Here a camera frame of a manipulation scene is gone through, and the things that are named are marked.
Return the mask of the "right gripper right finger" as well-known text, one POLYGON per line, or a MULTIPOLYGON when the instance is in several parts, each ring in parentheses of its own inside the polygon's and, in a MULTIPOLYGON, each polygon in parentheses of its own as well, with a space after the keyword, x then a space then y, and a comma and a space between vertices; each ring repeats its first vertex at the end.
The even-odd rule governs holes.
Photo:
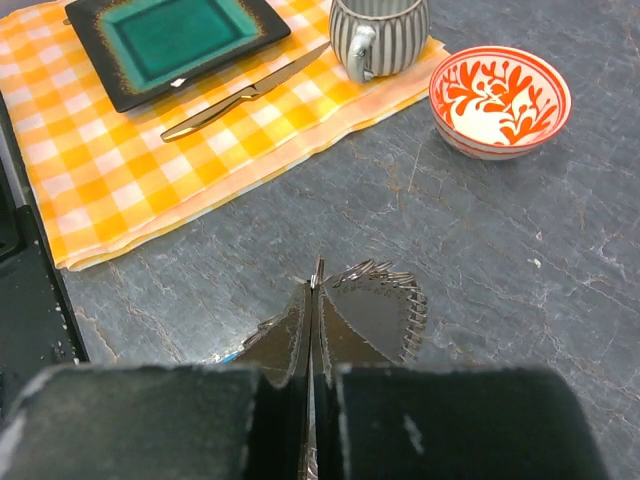
POLYGON ((548 369, 339 364, 319 369, 316 418, 323 479, 608 475, 578 399, 548 369))

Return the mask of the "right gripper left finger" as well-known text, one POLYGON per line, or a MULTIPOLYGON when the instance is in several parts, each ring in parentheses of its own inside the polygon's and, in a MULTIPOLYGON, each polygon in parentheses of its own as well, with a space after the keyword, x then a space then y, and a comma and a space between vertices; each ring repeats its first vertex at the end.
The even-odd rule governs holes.
POLYGON ((5 479, 300 479, 311 290, 215 365, 57 366, 1 434, 5 479))

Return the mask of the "blue tag keyring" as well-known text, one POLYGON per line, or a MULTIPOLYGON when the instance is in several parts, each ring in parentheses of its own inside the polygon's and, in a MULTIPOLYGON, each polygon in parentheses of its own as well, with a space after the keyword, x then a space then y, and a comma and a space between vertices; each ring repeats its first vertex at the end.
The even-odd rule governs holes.
POLYGON ((372 259, 294 288, 285 309, 258 324, 223 361, 271 373, 310 357, 325 376, 339 364, 406 365, 417 358, 427 299, 410 272, 372 259))

